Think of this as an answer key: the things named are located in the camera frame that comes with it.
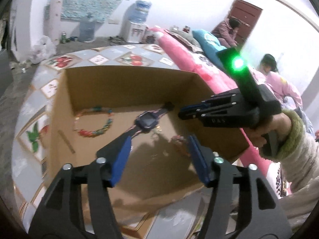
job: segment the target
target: black hair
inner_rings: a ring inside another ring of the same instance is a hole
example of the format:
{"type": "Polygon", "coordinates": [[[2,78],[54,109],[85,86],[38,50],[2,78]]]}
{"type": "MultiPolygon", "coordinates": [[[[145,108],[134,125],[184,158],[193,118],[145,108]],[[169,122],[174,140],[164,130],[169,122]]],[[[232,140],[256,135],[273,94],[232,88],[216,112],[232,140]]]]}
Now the black hair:
{"type": "Polygon", "coordinates": [[[277,68],[277,62],[271,54],[265,54],[264,57],[261,59],[261,63],[265,66],[271,67],[270,71],[279,72],[277,68]]]}
{"type": "Polygon", "coordinates": [[[229,19],[229,25],[232,29],[238,28],[240,26],[240,22],[236,18],[232,17],[229,19]]]}

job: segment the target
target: human hand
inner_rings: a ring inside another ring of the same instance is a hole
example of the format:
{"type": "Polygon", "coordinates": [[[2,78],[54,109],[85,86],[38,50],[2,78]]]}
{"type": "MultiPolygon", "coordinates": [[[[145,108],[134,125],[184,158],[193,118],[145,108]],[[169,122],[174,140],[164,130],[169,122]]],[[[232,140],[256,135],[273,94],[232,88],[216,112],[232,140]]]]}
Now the human hand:
{"type": "Polygon", "coordinates": [[[290,118],[284,113],[280,113],[260,123],[255,129],[244,128],[251,143],[258,148],[262,148],[267,143],[262,135],[267,134],[272,130],[277,132],[279,142],[285,141],[291,131],[290,118]]]}

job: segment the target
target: beaded bracelet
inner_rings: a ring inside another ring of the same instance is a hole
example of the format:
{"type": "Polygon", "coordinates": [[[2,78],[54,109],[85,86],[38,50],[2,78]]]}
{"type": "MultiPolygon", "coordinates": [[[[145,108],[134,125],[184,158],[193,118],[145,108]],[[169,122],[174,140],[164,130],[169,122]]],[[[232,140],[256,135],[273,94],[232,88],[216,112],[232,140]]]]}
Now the beaded bracelet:
{"type": "Polygon", "coordinates": [[[75,122],[74,122],[75,129],[74,130],[77,131],[77,133],[83,137],[96,137],[99,135],[103,135],[105,133],[105,131],[108,130],[112,125],[112,122],[113,122],[113,120],[111,119],[112,115],[113,115],[113,111],[110,108],[104,108],[104,107],[93,107],[93,108],[81,110],[75,117],[75,122]],[[91,113],[91,112],[107,112],[108,113],[108,120],[107,120],[106,124],[101,129],[97,129],[95,131],[87,131],[84,129],[80,129],[80,130],[77,129],[76,125],[77,125],[79,118],[84,113],[91,113]]]}

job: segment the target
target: water bottle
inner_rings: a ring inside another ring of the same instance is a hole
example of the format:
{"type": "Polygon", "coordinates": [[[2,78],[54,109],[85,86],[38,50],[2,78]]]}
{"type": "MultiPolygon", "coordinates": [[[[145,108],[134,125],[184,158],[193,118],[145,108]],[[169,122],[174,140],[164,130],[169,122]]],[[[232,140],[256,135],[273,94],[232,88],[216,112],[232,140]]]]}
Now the water bottle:
{"type": "Polygon", "coordinates": [[[61,44],[66,43],[66,33],[65,32],[62,32],[60,42],[61,42],[61,44]]]}
{"type": "Polygon", "coordinates": [[[80,21],[80,35],[78,41],[93,42],[95,39],[95,21],[91,13],[88,13],[83,20],[80,21]]]}
{"type": "Polygon", "coordinates": [[[134,23],[144,23],[146,22],[148,12],[150,10],[150,7],[152,6],[152,3],[137,0],[135,2],[135,9],[132,11],[131,15],[129,16],[129,21],[134,23]]]}

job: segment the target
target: girl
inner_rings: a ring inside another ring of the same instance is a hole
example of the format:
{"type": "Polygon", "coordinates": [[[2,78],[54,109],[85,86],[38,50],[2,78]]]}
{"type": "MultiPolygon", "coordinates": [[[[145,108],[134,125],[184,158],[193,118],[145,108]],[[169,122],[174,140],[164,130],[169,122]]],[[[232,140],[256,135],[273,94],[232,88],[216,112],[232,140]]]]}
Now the girl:
{"type": "Polygon", "coordinates": [[[260,62],[260,71],[266,77],[266,84],[271,87],[276,98],[285,103],[285,97],[289,96],[295,102],[296,108],[302,109],[302,99],[297,88],[278,74],[277,62],[271,54],[265,54],[260,62]]]}

